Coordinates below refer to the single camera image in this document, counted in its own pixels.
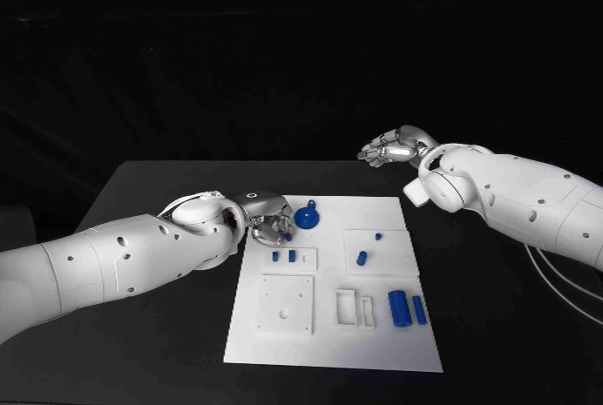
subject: table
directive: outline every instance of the table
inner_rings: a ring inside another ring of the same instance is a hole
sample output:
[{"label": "table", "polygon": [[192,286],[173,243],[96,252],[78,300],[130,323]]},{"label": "table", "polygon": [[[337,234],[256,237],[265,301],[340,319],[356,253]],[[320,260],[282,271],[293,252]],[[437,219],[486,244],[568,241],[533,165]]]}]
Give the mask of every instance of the table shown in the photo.
[{"label": "table", "polygon": [[[132,161],[78,231],[157,214],[180,196],[254,189],[401,198],[443,374],[222,362],[238,254],[154,291],[86,307],[0,346],[0,400],[69,403],[601,403],[603,328],[545,286],[522,245],[476,213],[414,208],[408,165],[359,161]],[[588,267],[554,256],[598,288]],[[564,293],[571,294],[565,286]],[[595,313],[597,304],[568,296]]]}]

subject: blue object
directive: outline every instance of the blue object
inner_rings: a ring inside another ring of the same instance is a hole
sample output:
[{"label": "blue object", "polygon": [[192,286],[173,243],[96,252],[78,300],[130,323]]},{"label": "blue object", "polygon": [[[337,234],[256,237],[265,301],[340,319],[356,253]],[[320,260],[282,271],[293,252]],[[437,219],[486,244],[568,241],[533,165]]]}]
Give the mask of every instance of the blue object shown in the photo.
[{"label": "blue object", "polygon": [[355,264],[357,264],[357,266],[363,266],[366,263],[366,251],[360,251],[360,253],[357,254],[357,260],[355,261]]},{"label": "blue object", "polygon": [[396,327],[409,327],[412,325],[412,318],[404,290],[394,290],[389,292],[388,297],[389,307],[392,309],[394,325]]},{"label": "blue object", "polygon": [[417,321],[421,325],[424,325],[427,323],[427,320],[424,318],[421,296],[412,297],[412,304],[414,304],[414,312],[417,313]]},{"label": "blue object", "polygon": [[316,226],[320,218],[317,216],[316,202],[313,200],[307,202],[307,207],[297,209],[294,218],[295,218],[295,225],[301,229],[310,229]]}]

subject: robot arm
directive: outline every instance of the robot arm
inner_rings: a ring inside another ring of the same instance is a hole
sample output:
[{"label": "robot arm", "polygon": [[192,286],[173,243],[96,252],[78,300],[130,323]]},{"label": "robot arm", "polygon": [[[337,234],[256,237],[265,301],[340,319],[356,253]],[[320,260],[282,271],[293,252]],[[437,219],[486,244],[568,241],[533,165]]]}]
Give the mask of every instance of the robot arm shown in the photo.
[{"label": "robot arm", "polygon": [[59,240],[0,253],[0,342],[75,309],[143,294],[236,253],[245,227],[278,245],[291,222],[285,198],[269,192],[228,200],[219,192]]},{"label": "robot arm", "polygon": [[[405,134],[404,139],[395,133]],[[404,188],[415,206],[431,200],[447,212],[471,210],[516,241],[603,271],[603,189],[594,183],[477,145],[430,143],[428,135],[411,126],[395,133],[373,140],[357,158],[375,167],[419,160],[418,178]],[[407,152],[405,159],[399,152]]]}]

